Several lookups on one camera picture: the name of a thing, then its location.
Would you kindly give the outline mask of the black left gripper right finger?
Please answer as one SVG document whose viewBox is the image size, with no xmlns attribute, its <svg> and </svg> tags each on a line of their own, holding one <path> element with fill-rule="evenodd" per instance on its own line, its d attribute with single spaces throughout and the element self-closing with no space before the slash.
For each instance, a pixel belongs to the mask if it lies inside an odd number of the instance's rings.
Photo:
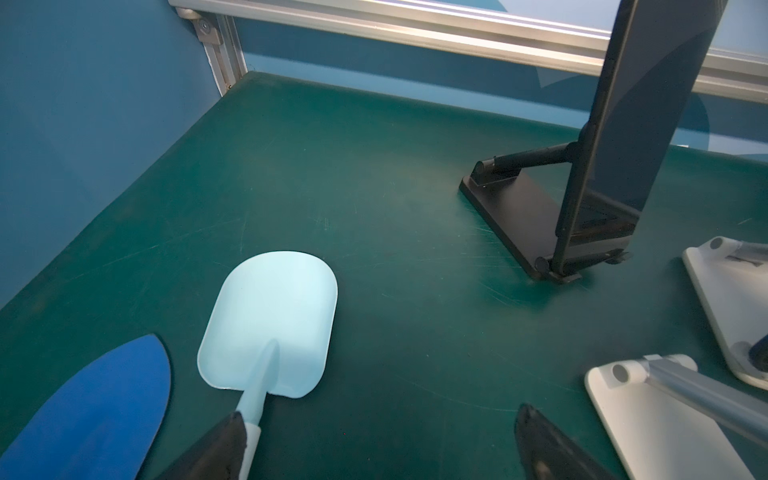
<svg viewBox="0 0 768 480">
<path fill-rule="evenodd" d="M 520 405 L 515 438 L 526 479 L 614 479 L 532 405 Z"/>
</svg>

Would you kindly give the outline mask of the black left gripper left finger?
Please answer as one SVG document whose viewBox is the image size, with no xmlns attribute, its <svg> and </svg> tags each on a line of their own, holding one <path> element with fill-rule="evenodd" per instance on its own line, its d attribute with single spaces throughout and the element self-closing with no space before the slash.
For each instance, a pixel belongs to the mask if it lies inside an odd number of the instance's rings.
<svg viewBox="0 0 768 480">
<path fill-rule="evenodd" d="M 180 455 L 157 479 L 238 479 L 246 444 L 242 415 L 232 412 Z"/>
</svg>

